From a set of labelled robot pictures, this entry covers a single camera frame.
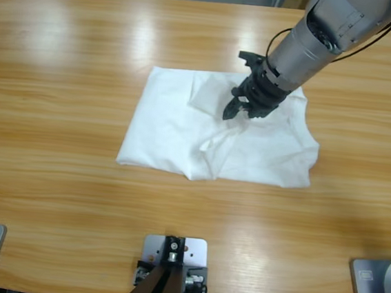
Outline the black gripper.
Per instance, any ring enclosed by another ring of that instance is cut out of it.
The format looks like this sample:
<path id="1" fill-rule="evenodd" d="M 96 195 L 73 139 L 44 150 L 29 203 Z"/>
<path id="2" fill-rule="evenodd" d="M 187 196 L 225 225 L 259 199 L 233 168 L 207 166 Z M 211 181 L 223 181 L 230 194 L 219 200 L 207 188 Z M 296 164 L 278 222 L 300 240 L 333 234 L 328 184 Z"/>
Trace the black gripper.
<path id="1" fill-rule="evenodd" d="M 231 90 L 233 98 L 225 106 L 222 119 L 233 119 L 240 111 L 246 111 L 249 119 L 264 119 L 277 109 L 298 85 L 288 81 L 269 59 L 244 56 L 239 58 L 245 60 L 245 66 L 250 68 L 250 75 Z"/>

